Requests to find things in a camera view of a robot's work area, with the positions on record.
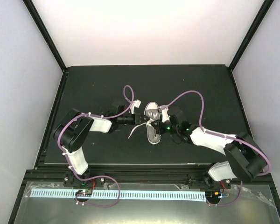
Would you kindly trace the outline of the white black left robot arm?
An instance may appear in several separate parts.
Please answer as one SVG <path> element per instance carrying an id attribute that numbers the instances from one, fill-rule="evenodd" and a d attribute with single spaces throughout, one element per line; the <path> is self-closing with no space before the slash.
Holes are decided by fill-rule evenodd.
<path id="1" fill-rule="evenodd" d="M 145 114 L 135 112 L 140 100 L 134 100 L 128 107 L 119 105 L 115 113 L 95 115 L 91 112 L 82 113 L 71 109 L 57 125 L 53 138 L 65 156 L 69 169 L 75 173 L 74 180 L 80 186 L 91 181 L 90 173 L 86 172 L 88 163 L 83 153 L 83 144 L 89 132 L 112 133 L 119 125 L 140 126 L 150 121 Z"/>

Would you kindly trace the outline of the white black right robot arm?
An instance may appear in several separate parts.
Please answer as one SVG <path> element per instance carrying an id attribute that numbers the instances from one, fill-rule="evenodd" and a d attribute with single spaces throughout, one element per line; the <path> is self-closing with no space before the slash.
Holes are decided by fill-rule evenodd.
<path id="1" fill-rule="evenodd" d="M 224 162 L 212 165 L 203 176 L 203 183 L 214 188 L 220 181 L 237 178 L 251 182 L 255 177 L 271 171 L 271 164 L 253 139 L 247 135 L 227 135 L 200 128 L 187 121 L 179 122 L 174 115 L 148 112 L 147 134 L 152 144 L 160 142 L 161 135 L 169 133 L 180 142 L 206 147 L 226 156 Z"/>

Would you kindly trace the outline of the grey canvas sneaker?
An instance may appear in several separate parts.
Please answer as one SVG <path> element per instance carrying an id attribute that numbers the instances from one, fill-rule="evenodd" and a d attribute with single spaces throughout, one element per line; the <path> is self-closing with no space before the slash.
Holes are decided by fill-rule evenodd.
<path id="1" fill-rule="evenodd" d="M 152 122 L 160 118 L 160 113 L 158 111 L 159 106 L 155 102 L 150 102 L 147 104 L 144 115 L 149 117 L 149 121 L 146 123 L 147 129 L 147 139 L 150 144 L 158 144 L 161 141 L 161 136 L 156 133 L 155 128 L 152 126 Z"/>

